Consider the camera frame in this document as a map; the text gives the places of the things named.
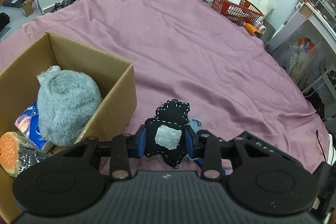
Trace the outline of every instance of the pink bed sheet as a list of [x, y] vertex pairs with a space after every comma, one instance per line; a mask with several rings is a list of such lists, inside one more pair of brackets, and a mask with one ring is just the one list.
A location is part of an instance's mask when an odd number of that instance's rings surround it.
[[[225, 140], [247, 130], [312, 172], [324, 160], [319, 130], [328, 155], [324, 124], [262, 41], [200, 0], [79, 0], [1, 42], [0, 72], [46, 31], [133, 62], [138, 106], [125, 132], [135, 133], [160, 102], [177, 98], [190, 103], [189, 116], [202, 128]], [[131, 165], [170, 169], [159, 156]], [[184, 162], [185, 169], [197, 167]]]

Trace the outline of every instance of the red plastic basket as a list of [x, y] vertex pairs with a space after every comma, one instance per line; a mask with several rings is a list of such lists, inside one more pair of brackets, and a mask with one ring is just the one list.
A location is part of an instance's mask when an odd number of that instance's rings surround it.
[[241, 0], [240, 5], [228, 0], [213, 0], [212, 8], [233, 22], [242, 20], [253, 24], [259, 17], [264, 16], [257, 7], [247, 0]]

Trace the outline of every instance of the gray ribbed panel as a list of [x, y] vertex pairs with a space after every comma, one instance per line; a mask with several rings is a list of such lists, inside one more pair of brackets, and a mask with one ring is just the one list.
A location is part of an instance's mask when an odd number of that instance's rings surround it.
[[112, 184], [91, 208], [73, 216], [47, 219], [23, 214], [18, 224], [318, 224], [304, 213], [270, 218], [251, 213], [234, 203], [215, 182], [195, 172], [139, 171], [130, 181]]

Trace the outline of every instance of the gray fuzzy blanket roll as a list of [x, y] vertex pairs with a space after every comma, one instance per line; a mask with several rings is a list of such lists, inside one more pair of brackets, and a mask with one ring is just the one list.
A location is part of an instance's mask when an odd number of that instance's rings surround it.
[[85, 73], [47, 74], [37, 97], [41, 136], [59, 146], [72, 145], [100, 103], [99, 88]]

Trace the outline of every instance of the floor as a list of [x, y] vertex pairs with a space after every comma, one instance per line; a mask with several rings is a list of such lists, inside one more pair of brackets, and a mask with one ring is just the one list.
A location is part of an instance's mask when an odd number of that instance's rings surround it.
[[10, 23], [7, 25], [10, 27], [10, 30], [0, 38], [0, 42], [9, 37], [16, 30], [19, 30], [23, 24], [31, 21], [35, 17], [42, 15], [39, 9], [35, 9], [33, 14], [25, 17], [21, 8], [3, 7], [2, 5], [0, 5], [0, 13], [6, 13], [10, 18]]

